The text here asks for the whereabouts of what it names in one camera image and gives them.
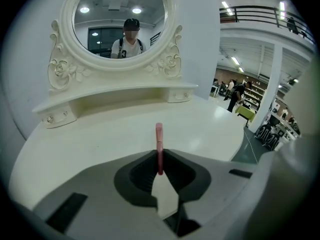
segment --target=mirror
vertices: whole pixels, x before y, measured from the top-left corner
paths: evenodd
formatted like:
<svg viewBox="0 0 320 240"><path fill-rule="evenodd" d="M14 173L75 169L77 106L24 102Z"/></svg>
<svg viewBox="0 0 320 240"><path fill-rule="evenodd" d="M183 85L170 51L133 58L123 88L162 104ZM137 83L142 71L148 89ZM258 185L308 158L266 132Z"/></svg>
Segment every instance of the mirror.
<svg viewBox="0 0 320 240"><path fill-rule="evenodd" d="M163 0L80 0L74 33L91 53L125 59L146 52L165 25Z"/></svg>

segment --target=black metal railing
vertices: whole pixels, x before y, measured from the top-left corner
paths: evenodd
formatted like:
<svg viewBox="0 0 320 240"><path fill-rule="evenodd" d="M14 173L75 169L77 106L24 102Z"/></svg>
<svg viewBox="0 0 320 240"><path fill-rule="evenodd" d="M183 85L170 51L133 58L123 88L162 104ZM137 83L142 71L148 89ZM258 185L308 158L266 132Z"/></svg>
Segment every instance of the black metal railing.
<svg viewBox="0 0 320 240"><path fill-rule="evenodd" d="M220 23L261 22L287 28L290 32L315 44L314 36L303 18L273 7L244 5L220 8Z"/></svg>
<svg viewBox="0 0 320 240"><path fill-rule="evenodd" d="M152 46L160 37L161 32L159 32L158 34L155 34L153 37L150 38L150 46Z"/></svg>

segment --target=pink pen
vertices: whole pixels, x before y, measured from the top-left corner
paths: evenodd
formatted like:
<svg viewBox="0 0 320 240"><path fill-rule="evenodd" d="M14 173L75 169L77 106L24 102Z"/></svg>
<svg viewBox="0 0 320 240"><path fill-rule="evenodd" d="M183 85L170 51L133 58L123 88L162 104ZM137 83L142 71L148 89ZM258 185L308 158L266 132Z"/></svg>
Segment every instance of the pink pen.
<svg viewBox="0 0 320 240"><path fill-rule="evenodd" d="M164 173L164 144L163 144L163 125L158 122L155 125L155 137L156 137L156 150L158 152L158 174Z"/></svg>

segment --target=black cap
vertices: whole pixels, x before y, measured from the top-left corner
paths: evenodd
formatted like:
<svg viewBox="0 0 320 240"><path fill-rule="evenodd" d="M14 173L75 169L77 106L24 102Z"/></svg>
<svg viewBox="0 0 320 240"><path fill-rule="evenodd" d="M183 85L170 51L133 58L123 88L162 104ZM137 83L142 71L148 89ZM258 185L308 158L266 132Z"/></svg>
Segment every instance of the black cap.
<svg viewBox="0 0 320 240"><path fill-rule="evenodd" d="M134 27L134 28L140 28L140 22L136 18L128 18L123 25L124 28L126 27Z"/></svg>

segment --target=round ceiling light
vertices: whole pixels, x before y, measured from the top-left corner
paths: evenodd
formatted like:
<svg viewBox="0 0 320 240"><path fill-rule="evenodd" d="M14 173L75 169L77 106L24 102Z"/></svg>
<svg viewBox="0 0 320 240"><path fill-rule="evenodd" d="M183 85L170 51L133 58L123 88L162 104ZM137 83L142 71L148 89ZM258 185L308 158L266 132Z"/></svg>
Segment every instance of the round ceiling light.
<svg viewBox="0 0 320 240"><path fill-rule="evenodd" d="M82 12L83 14L86 14L90 11L90 9L88 7L83 7L80 9L80 12Z"/></svg>
<svg viewBox="0 0 320 240"><path fill-rule="evenodd" d="M134 14L139 14L139 13L141 13L141 9L139 9L139 8L134 8L134 9L132 10L132 12L133 12Z"/></svg>

